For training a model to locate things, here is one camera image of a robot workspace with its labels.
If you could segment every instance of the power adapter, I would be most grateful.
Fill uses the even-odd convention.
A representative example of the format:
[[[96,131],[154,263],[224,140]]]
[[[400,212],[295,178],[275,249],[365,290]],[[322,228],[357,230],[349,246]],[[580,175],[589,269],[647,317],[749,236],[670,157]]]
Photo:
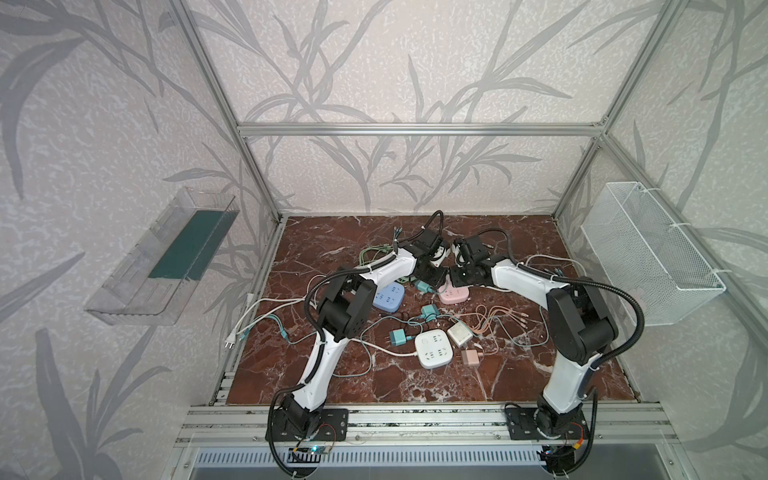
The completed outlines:
[[[453,359],[453,347],[448,336],[440,329],[427,330],[416,336],[416,354],[426,369],[448,365]]]
[[[472,331],[463,322],[456,322],[454,326],[449,328],[448,335],[458,348],[462,348],[472,339]]]
[[[406,331],[404,329],[397,329],[389,332],[389,343],[394,346],[405,345],[409,340],[413,340],[413,335],[406,336]]]
[[[429,285],[427,282],[423,280],[416,280],[416,283],[414,283],[416,289],[421,293],[434,293],[435,290],[432,288],[431,285]]]
[[[462,362],[466,366],[478,366],[480,365],[480,359],[482,358],[482,352],[478,352],[475,349],[462,350]]]
[[[387,313],[394,313],[400,308],[405,296],[406,288],[397,282],[392,282],[373,297],[373,306]]]
[[[429,320],[434,320],[437,318],[437,315],[439,315],[440,312],[437,310],[437,307],[430,304],[430,305],[424,305],[422,307],[422,315],[421,317],[424,319],[425,323]]]
[[[465,302],[469,298],[468,286],[453,286],[451,283],[451,276],[445,279],[445,285],[438,290],[438,296],[440,303],[443,305],[454,305],[456,303]]]

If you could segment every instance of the white power adapter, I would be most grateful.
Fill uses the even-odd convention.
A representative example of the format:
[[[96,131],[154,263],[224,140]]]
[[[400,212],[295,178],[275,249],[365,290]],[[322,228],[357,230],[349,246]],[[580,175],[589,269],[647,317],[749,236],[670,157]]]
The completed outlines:
[[[463,322],[457,322],[454,326],[449,328],[448,335],[453,339],[453,343],[455,343],[458,348],[462,348],[470,339],[472,339],[472,331],[467,328]]]
[[[448,336],[440,329],[427,330],[414,339],[419,362],[426,369],[448,365],[453,359],[453,347]]]

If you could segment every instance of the wire mesh basket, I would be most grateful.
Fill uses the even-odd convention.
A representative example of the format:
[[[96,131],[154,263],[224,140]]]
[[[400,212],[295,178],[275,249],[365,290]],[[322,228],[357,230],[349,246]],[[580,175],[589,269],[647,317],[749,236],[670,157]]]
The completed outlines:
[[[679,322],[725,291],[643,184],[605,184],[581,229],[608,279],[640,303],[649,326]],[[631,311],[627,303],[624,308]]]

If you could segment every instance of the leaf pattern wallpaper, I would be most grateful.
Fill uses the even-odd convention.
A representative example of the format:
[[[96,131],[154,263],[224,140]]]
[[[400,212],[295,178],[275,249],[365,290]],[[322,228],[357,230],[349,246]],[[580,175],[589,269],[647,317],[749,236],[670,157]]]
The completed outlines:
[[[274,224],[164,2],[0,2],[0,478],[159,476]],[[175,326],[84,304],[178,189],[240,207]]]
[[[767,9],[688,2],[611,131],[763,306]],[[623,180],[598,156],[559,222],[571,254],[596,276],[581,223],[604,183]],[[768,355],[722,299],[647,329],[624,362],[643,398],[664,403],[700,478],[765,476]]]
[[[661,2],[192,0],[240,122],[600,120]],[[601,73],[594,75],[590,68]],[[586,138],[251,137],[301,213],[538,213]]]

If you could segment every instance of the pink power strip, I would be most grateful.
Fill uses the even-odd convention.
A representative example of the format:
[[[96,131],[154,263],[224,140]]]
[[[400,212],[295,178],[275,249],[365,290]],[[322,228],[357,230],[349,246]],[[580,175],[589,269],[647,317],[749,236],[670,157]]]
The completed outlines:
[[[440,297],[440,303],[443,305],[465,302],[469,298],[469,287],[453,286],[451,284],[451,277],[448,276],[445,278],[445,285],[438,288],[438,296]]]

